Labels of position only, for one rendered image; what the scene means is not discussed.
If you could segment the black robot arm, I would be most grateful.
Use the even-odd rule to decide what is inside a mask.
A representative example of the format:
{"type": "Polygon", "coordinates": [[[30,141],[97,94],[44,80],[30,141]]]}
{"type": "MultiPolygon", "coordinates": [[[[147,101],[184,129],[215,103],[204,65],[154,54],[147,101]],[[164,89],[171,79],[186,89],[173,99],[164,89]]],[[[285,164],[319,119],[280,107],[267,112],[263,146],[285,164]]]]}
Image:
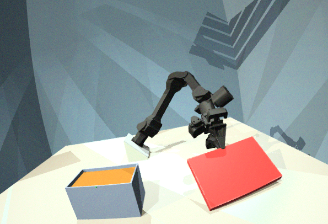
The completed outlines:
{"type": "Polygon", "coordinates": [[[201,119],[196,116],[191,117],[189,133],[193,138],[196,138],[202,133],[204,133],[204,135],[207,134],[205,126],[209,123],[205,116],[202,116],[206,110],[215,109],[215,106],[224,107],[234,99],[224,85],[212,94],[209,90],[202,88],[190,72],[173,72],[168,76],[166,90],[155,107],[152,115],[146,117],[143,122],[137,124],[138,133],[132,138],[132,142],[142,148],[148,137],[153,138],[159,132],[162,127],[161,118],[174,94],[187,85],[189,85],[192,90],[193,99],[199,103],[194,111],[201,114],[201,119]]]}

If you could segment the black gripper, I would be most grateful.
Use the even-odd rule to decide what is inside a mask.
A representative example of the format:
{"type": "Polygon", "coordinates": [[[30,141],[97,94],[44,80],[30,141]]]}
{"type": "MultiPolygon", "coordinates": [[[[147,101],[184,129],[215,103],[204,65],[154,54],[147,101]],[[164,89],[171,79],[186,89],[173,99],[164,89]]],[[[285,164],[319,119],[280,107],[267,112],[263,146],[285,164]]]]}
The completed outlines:
{"type": "Polygon", "coordinates": [[[202,116],[205,116],[209,123],[205,126],[206,133],[210,133],[206,139],[206,149],[224,149],[227,124],[223,122],[223,119],[220,120],[219,118],[227,118],[228,112],[226,108],[209,109],[206,110],[202,116]]]}

